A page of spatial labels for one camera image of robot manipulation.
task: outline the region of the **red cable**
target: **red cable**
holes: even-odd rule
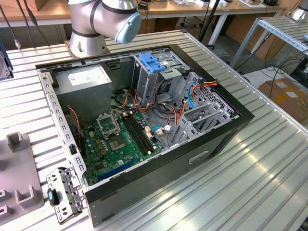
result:
[[[68,108],[69,110],[71,110],[71,111],[74,113],[75,118],[76,118],[76,120],[77,120],[78,133],[79,133],[79,147],[81,147],[81,132],[80,132],[80,124],[79,124],[78,116],[77,116],[77,114],[76,114],[76,112],[74,111],[73,108],[71,108],[71,107],[67,107],[67,108]]]

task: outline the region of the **aluminum extrusion table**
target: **aluminum extrusion table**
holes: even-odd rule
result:
[[[252,49],[252,53],[262,44],[265,37],[272,33],[290,45],[290,49],[279,60],[278,64],[284,60],[292,47],[308,54],[308,42],[304,40],[304,35],[308,34],[308,23],[299,23],[286,16],[257,18],[230,63],[231,67],[235,67],[237,61],[247,47],[248,42],[259,26],[263,27],[265,31]]]
[[[178,44],[254,115],[204,165],[117,214],[95,230],[296,230],[308,215],[308,131],[188,33],[137,36],[111,52]],[[9,51],[15,78],[0,82],[0,138],[30,136],[45,204],[1,230],[94,230],[86,209],[60,226],[45,176],[67,166],[34,64],[71,59],[64,45]]]

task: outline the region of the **blue drive bracket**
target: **blue drive bracket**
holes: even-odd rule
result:
[[[152,56],[150,53],[146,54],[140,54],[139,58],[141,62],[149,68],[151,73],[164,71],[166,69],[165,66],[162,66],[158,59],[156,59],[154,56]]]
[[[0,39],[0,81],[13,78],[13,66]]]

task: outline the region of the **white label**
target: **white label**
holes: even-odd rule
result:
[[[167,131],[170,131],[170,128],[171,128],[170,125],[166,125],[164,129],[167,130]]]
[[[290,92],[286,92],[291,98],[297,98],[298,96],[293,92],[293,91],[290,91]]]
[[[286,88],[288,87],[287,85],[285,85],[285,83],[282,83],[282,82],[278,82],[276,83],[280,88]]]
[[[161,62],[160,64],[161,64],[162,66],[166,66],[166,65],[168,65],[168,62],[165,61],[165,62]]]
[[[103,72],[99,68],[98,69],[95,68],[89,71],[81,71],[78,73],[68,75],[68,79],[73,86],[101,80],[102,77],[103,77]]]

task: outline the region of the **green circuit board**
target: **green circuit board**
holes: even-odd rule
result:
[[[141,127],[147,126],[140,113],[135,113],[133,119],[141,124]],[[98,123],[82,129],[86,145],[84,162],[87,171],[85,177],[89,186],[96,184],[99,181],[99,176],[103,174],[110,173],[119,167],[133,166],[164,151],[164,147],[158,140],[155,140],[154,143],[151,139],[148,139],[156,149],[151,154],[142,154],[122,118],[118,117],[117,121],[121,132],[118,135],[109,136],[107,140],[104,139]],[[101,125],[104,131],[104,121],[101,122]],[[89,131],[93,131],[93,137],[90,136]]]

